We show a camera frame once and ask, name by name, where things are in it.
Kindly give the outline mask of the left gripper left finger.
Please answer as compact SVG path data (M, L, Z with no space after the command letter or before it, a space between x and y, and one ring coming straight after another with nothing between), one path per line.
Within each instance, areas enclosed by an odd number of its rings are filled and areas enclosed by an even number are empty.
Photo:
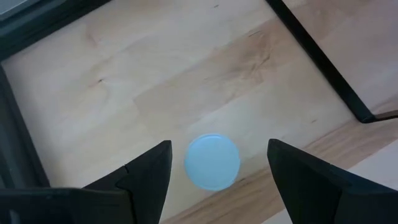
M127 191L136 224L159 224L171 166L172 142L164 140L86 188Z

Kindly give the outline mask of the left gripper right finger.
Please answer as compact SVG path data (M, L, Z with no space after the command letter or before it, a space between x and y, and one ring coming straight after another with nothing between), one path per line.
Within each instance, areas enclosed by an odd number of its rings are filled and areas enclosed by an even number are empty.
M267 159L293 224L398 224L398 191L278 139Z

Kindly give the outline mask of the green pill bottle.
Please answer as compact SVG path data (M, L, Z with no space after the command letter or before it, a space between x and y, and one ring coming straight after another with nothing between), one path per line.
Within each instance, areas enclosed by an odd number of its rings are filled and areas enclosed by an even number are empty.
M221 134L204 134L188 146L184 168L188 178L201 189L220 191L236 180L241 160L239 149Z

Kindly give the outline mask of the black aluminium table frame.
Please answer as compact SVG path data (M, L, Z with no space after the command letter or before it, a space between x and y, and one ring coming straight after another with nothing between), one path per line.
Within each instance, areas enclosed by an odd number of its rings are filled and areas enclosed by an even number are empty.
M0 0L0 189L50 187L1 63L111 0Z

